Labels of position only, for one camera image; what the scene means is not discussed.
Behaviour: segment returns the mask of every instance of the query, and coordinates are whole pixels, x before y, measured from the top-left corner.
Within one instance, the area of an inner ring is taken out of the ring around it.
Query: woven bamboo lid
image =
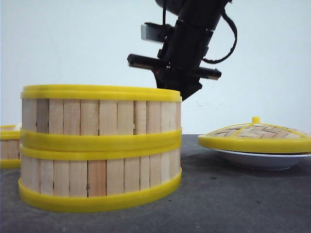
[[[219,150],[255,153],[305,153],[311,151],[311,133],[260,122],[228,126],[198,136],[199,145]]]

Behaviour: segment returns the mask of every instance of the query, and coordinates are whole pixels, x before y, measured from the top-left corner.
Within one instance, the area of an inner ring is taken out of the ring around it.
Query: white plate
[[[311,157],[310,154],[260,154],[230,150],[216,150],[220,156],[236,166],[261,170],[285,170],[298,164],[303,158]]]

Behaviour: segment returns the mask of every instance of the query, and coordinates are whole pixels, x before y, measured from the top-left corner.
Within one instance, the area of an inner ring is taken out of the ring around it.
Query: black cable
[[[163,15],[162,15],[162,20],[163,20],[163,27],[165,28],[165,17],[166,17],[166,0],[163,0]]]
[[[233,51],[235,49],[235,46],[237,45],[238,30],[237,30],[237,27],[235,26],[234,22],[225,13],[225,9],[222,10],[222,17],[228,23],[228,25],[230,26],[232,32],[234,33],[235,40],[234,40],[233,46],[230,49],[230,52],[225,57],[223,57],[222,59],[219,59],[219,60],[208,60],[206,58],[203,58],[202,60],[205,61],[206,63],[216,64],[216,63],[220,63],[220,62],[224,61],[225,59],[227,59],[233,53]]]

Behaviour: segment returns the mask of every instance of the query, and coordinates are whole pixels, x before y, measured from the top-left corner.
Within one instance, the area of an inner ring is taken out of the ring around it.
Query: yellow plastic rim
[[[1,125],[1,129],[14,128],[16,125]],[[20,131],[0,131],[1,140],[20,139]]]
[[[1,168],[20,168],[20,159],[3,159],[0,160]]]
[[[179,91],[147,87],[100,85],[26,86],[22,99],[141,100],[181,102]]]
[[[141,157],[146,155],[168,152],[176,148],[179,148],[180,146],[181,142],[177,142],[168,146],[144,150],[128,150],[128,151],[121,150],[121,151],[106,151],[106,152],[59,152],[47,150],[35,150],[32,148],[26,148],[21,144],[19,147],[19,151],[22,155],[37,159],[84,161],[84,160],[125,159],[125,158]]]
[[[21,130],[26,148],[63,152],[152,150],[181,142],[181,129],[140,135],[62,135]]]
[[[300,138],[247,138],[236,137],[236,135],[246,127],[261,124],[265,126],[273,126],[283,129],[301,136]],[[292,129],[281,126],[260,123],[258,116],[253,117],[252,123],[239,124],[243,125],[240,130],[228,137],[217,137],[209,134],[198,136],[198,144],[200,146],[240,152],[256,152],[256,153],[303,153],[311,151],[311,137],[304,135]]]
[[[57,212],[87,213],[111,211],[143,205],[163,198],[176,190],[181,182],[181,170],[170,181],[142,191],[105,197],[70,198],[36,193],[18,180],[19,196],[30,206]]]

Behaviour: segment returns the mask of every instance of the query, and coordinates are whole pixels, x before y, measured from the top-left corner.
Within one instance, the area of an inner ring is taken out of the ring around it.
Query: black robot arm
[[[145,23],[141,26],[141,37],[144,40],[163,42],[158,59],[130,54],[127,60],[131,67],[150,69],[155,76],[157,88],[178,90],[185,100],[202,88],[200,78],[217,80],[221,76],[220,71],[199,65],[207,53],[208,44],[221,15],[227,17],[225,6],[230,0],[155,1],[163,7],[163,25]],[[166,10],[178,15],[174,27],[165,24]],[[235,29],[237,38],[234,23],[230,27],[233,31]]]

